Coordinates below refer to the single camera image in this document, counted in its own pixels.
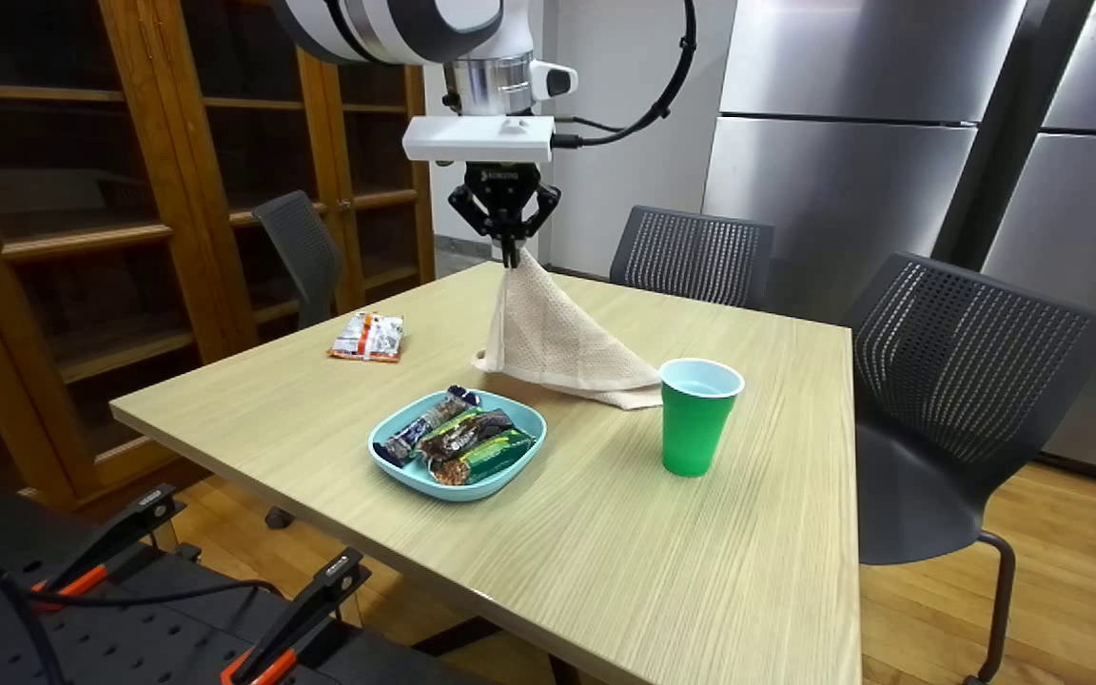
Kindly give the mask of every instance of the snack wrapper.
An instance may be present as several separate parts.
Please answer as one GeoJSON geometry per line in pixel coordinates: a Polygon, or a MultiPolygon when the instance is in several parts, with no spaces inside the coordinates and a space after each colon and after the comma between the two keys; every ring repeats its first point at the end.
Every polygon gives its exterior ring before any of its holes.
{"type": "Polygon", "coordinates": [[[482,410],[474,394],[450,389],[442,404],[371,451],[393,465],[417,461],[439,485],[479,485],[534,446],[506,410],[482,410]]]}
{"type": "Polygon", "coordinates": [[[397,367],[402,354],[402,320],[355,311],[342,337],[328,347],[328,358],[383,362],[397,367]]]}

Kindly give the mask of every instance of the wall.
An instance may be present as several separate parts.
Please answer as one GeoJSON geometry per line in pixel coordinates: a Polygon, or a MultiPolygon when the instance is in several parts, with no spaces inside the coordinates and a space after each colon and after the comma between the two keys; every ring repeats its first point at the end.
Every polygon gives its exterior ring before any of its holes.
{"type": "MultiPolygon", "coordinates": [[[[701,210],[733,0],[697,0],[697,22],[697,61],[667,121],[620,145],[555,151],[543,176],[564,201],[539,230],[543,262],[604,273],[630,207],[701,210]]],[[[579,92],[555,110],[634,121],[668,79],[680,31],[680,0],[549,0],[539,59],[579,68],[579,92]]],[[[427,75],[427,107],[439,99],[442,79],[427,75]]],[[[479,239],[446,207],[458,179],[458,167],[435,173],[435,234],[479,239]]]]}

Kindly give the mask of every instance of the wooden cabinet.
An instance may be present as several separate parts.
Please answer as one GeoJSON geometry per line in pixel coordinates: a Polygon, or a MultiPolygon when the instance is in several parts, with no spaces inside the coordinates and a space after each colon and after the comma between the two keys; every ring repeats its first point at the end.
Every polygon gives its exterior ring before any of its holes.
{"type": "Polygon", "coordinates": [[[83,507],[170,465],[108,401],[293,327],[264,197],[318,201],[342,309],[427,282],[417,102],[264,0],[0,0],[0,489],[83,507]]]}

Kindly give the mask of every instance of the green plastic cup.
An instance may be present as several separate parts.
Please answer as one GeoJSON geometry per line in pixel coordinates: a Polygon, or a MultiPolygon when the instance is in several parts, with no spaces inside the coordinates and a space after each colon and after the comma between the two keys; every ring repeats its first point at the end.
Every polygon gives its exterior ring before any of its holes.
{"type": "Polygon", "coordinates": [[[663,469],[697,479],[711,469],[742,379],[706,358],[672,358],[663,379],[663,469]]]}

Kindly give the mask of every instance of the chair backrest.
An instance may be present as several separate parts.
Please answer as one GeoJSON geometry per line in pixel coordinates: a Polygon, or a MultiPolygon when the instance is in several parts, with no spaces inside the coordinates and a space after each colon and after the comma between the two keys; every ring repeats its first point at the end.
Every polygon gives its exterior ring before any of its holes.
{"type": "Polygon", "coordinates": [[[1096,362],[1096,311],[895,254],[853,309],[860,410],[937,446],[969,495],[1042,452],[1096,362]]]}
{"type": "Polygon", "coordinates": [[[309,201],[305,190],[281,195],[252,210],[267,238],[276,248],[276,261],[286,262],[298,305],[300,305],[300,325],[316,325],[331,318],[331,292],[342,273],[342,261],[333,243],[328,239],[316,207],[309,201]]]}
{"type": "Polygon", "coordinates": [[[630,207],[609,282],[756,309],[772,230],[630,207]]]}

